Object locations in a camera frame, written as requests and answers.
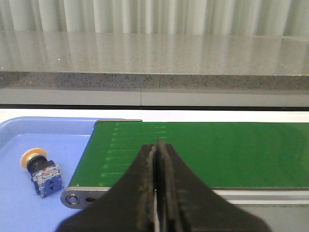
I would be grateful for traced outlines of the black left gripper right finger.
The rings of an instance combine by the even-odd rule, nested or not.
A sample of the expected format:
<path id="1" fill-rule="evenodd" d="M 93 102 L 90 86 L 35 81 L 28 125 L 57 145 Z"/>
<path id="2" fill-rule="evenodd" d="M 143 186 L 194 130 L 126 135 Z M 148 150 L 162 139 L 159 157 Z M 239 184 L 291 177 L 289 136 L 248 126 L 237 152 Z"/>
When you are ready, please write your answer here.
<path id="1" fill-rule="evenodd" d="M 162 232 L 268 232 L 259 217 L 229 203 L 204 184 L 171 144 L 156 144 L 156 190 Z"/>

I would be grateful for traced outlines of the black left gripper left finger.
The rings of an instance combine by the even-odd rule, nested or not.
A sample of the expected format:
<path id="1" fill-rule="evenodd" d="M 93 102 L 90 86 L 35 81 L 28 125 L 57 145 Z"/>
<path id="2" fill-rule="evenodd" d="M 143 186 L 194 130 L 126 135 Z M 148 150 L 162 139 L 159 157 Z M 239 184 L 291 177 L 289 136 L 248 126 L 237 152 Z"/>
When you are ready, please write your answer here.
<path id="1" fill-rule="evenodd" d="M 142 145 L 136 158 L 102 197 L 65 219 L 58 232 L 153 232 L 154 145 Z"/>

